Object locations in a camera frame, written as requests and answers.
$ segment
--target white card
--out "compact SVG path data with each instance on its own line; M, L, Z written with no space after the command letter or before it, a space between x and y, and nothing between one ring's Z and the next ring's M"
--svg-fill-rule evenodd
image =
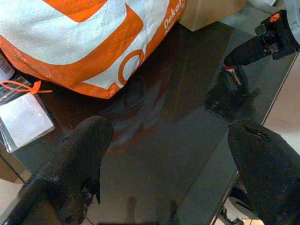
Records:
M30 93L1 105L0 117L18 148L53 127L46 112Z

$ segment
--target glass table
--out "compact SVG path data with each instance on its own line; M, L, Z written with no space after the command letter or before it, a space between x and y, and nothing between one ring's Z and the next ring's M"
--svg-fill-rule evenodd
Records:
M78 123L105 116L115 134L101 166L101 205L90 207L90 221L213 224L238 173L228 125L264 121L295 57L243 67L247 88L239 91L222 62L251 37L220 22L196 32L177 24L110 100L43 82L53 90L40 97L56 129L13 154L33 173Z

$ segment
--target glass tabletop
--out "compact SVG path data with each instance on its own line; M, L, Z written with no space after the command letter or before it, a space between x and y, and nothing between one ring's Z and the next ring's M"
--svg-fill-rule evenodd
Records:
M105 116L115 134L101 165L101 205L93 204L88 218L210 224L237 176L229 123L263 122L295 57L243 67L246 88L239 89L222 62L251 37L220 22L196 32L177 24L110 100L44 82L53 93L40 97L56 129L13 154L33 173L77 124Z

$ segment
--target orange and white bag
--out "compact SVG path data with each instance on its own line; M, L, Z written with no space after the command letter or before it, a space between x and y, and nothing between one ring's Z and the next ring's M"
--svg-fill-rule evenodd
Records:
M0 48L24 73L110 98L162 41L185 3L0 0Z

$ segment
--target clear plastic package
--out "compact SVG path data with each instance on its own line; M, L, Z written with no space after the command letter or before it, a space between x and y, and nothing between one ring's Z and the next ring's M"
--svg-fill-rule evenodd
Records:
M29 85L23 77L16 81ZM0 132L8 152L53 130L54 124L37 94L0 89Z

